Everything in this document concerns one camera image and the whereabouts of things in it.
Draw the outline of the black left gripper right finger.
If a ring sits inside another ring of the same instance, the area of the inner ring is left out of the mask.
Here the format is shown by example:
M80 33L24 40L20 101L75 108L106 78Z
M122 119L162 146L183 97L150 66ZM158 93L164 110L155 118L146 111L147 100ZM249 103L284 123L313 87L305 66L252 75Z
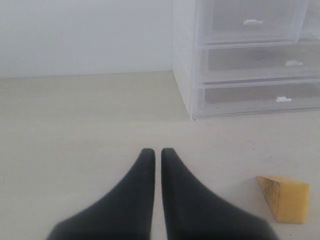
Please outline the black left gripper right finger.
M169 240L277 240L270 224L203 185L173 148L161 151L161 188Z

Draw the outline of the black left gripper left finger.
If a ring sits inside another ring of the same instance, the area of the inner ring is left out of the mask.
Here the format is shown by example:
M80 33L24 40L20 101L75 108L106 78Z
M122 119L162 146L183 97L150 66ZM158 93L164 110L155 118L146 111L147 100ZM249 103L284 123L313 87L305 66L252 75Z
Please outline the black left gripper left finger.
M155 197L155 151L141 150L123 179L104 197L59 222L49 240L149 240Z

